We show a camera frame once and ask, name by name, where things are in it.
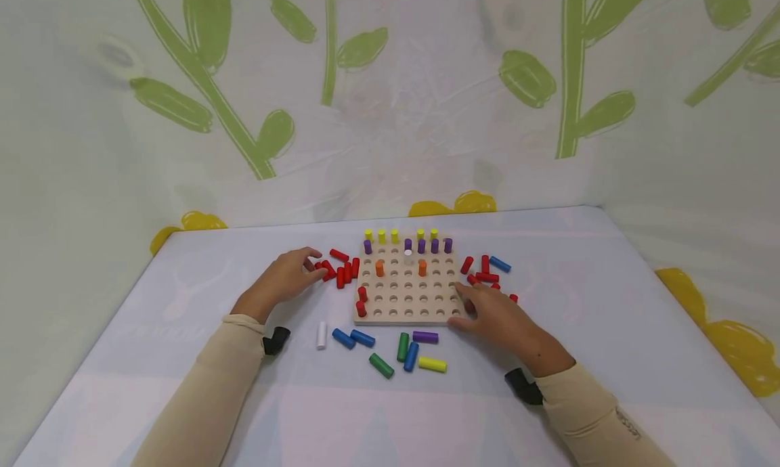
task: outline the table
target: table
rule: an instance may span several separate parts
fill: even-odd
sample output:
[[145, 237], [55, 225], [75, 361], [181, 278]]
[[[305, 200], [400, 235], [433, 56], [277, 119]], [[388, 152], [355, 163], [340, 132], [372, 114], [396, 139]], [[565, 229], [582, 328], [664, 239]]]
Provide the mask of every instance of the table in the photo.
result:
[[[16, 466], [129, 465], [220, 317], [273, 258], [306, 245], [357, 255], [368, 227], [437, 227], [461, 259], [511, 263], [502, 291], [519, 294], [678, 465], [780, 465], [780, 429], [609, 217], [577, 206], [175, 233]], [[426, 348], [447, 374], [396, 363], [399, 333], [412, 328], [364, 328], [374, 350], [330, 338], [316, 350], [320, 320], [352, 330], [354, 286], [318, 284], [275, 310], [269, 330], [292, 336], [263, 364], [224, 466], [569, 465], [544, 414], [504, 383], [518, 361], [486, 344], [437, 328], [440, 344]], [[394, 366], [391, 380], [372, 352]]]

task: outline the fingers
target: fingers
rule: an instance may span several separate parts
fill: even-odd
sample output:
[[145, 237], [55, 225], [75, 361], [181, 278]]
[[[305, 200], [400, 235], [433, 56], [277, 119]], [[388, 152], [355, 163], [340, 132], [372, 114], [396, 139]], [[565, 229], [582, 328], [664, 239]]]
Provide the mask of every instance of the fingers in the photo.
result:
[[311, 286], [317, 281], [320, 281], [323, 277], [325, 277], [325, 274], [328, 273], [328, 270], [324, 267], [321, 267], [319, 269], [315, 269], [314, 271], [310, 271], [303, 274], [303, 279], [306, 282], [306, 286]]
[[466, 286], [466, 284], [461, 284], [460, 282], [456, 282], [455, 289], [457, 289], [457, 291], [461, 293], [463, 296], [467, 297], [468, 299], [471, 299], [472, 303], [478, 303], [479, 293], [485, 290], [489, 290], [490, 288], [484, 286], [484, 284], [482, 284], [481, 282], [474, 284], [474, 286]]
[[477, 297], [477, 292], [471, 286], [465, 286], [465, 284], [456, 282], [455, 289], [457, 289], [459, 293], [463, 294], [463, 296], [467, 297], [468, 299], [471, 299], [471, 301], [473, 301], [474, 298]]
[[312, 248], [312, 247], [302, 247], [302, 248], [299, 248], [298, 250], [294, 250], [293, 252], [301, 255], [302, 259], [304, 259], [306, 257], [314, 257], [315, 259], [318, 259], [318, 258], [322, 257], [322, 252], [320, 252], [319, 250], [316, 250], [316, 248]]
[[447, 324], [461, 332], [473, 333], [477, 329], [477, 322], [470, 318], [452, 317]]

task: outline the green stem pattern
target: green stem pattern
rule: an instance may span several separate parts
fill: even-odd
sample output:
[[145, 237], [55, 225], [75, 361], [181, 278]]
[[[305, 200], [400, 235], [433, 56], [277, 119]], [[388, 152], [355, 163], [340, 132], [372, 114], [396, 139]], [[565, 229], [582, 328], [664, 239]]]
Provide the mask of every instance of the green stem pattern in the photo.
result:
[[325, 75], [320, 104], [330, 107], [337, 85], [337, 0], [325, 0]]
[[171, 58], [181, 68], [181, 71], [184, 71], [184, 74], [190, 78], [190, 81], [203, 94], [211, 107], [214, 108], [219, 122], [225, 128], [225, 132], [233, 143], [236, 144], [236, 148], [246, 159], [250, 168], [252, 168], [252, 173], [255, 174], [255, 177], [257, 179], [274, 178], [276, 172], [271, 165], [271, 161], [262, 157], [255, 138], [248, 132], [246, 125], [241, 122], [241, 119], [230, 106], [219, 87], [217, 87], [209, 72], [197, 60], [197, 57], [190, 51], [186, 42], [174, 26], [171, 25], [168, 17], [160, 10], [157, 2], [154, 0], [138, 0], [138, 3], [165, 50], [168, 51]]
[[585, 3], [586, 0], [563, 0], [563, 109], [555, 159], [573, 158], [577, 154], [585, 71]]
[[764, 38], [769, 35], [778, 22], [780, 22], [780, 2], [775, 6], [774, 10], [769, 12], [769, 15], [761, 21], [761, 24], [756, 27], [755, 32], [747, 38], [747, 41], [740, 46], [734, 55], [730, 57], [714, 75], [710, 76], [707, 81], [700, 84], [686, 97], [685, 103], [690, 107], [695, 107], [713, 94], [727, 81], [727, 79], [745, 65], [745, 61], [748, 60], [751, 53], [759, 47], [764, 41]]

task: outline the right hand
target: right hand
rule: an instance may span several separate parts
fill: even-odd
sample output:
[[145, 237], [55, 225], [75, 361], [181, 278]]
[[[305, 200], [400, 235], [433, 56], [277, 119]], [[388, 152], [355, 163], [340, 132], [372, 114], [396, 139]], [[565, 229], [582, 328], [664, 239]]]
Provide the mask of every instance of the right hand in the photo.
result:
[[523, 338], [538, 328], [523, 309], [506, 294], [482, 283], [471, 287], [456, 282], [455, 289], [464, 299], [471, 300], [477, 310], [477, 317], [452, 317], [447, 320], [447, 324], [461, 332], [477, 335], [499, 349], [520, 355]]
[[535, 324], [509, 297], [482, 283], [473, 287], [455, 283], [455, 289], [471, 299], [477, 318], [452, 317], [450, 327], [481, 337], [499, 349], [516, 355], [534, 378], [558, 374], [576, 363], [558, 340]]

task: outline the red peg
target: red peg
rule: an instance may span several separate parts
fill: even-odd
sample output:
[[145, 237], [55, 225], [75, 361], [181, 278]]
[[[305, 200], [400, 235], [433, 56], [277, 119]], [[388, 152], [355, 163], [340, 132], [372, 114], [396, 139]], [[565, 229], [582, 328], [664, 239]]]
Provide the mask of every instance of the red peg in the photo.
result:
[[465, 261], [463, 261], [463, 266], [460, 267], [460, 273], [461, 274], [468, 274], [469, 270], [471, 270], [471, 264], [474, 263], [474, 258], [472, 256], [468, 256]]
[[498, 282], [498, 274], [478, 272], [474, 275], [482, 282]]
[[337, 288], [344, 289], [344, 267], [339, 267], [337, 271]]
[[334, 270], [333, 266], [330, 265], [330, 262], [328, 262], [327, 259], [322, 261], [322, 266], [328, 270], [328, 275], [322, 278], [322, 281], [329, 281], [330, 279], [333, 279], [337, 276], [337, 272]]
[[330, 256], [342, 262], [349, 261], [348, 255], [346, 255], [344, 252], [339, 252], [338, 250], [335, 250], [335, 248], [330, 249]]
[[351, 282], [352, 282], [352, 263], [346, 261], [344, 263], [344, 284], [349, 284]]

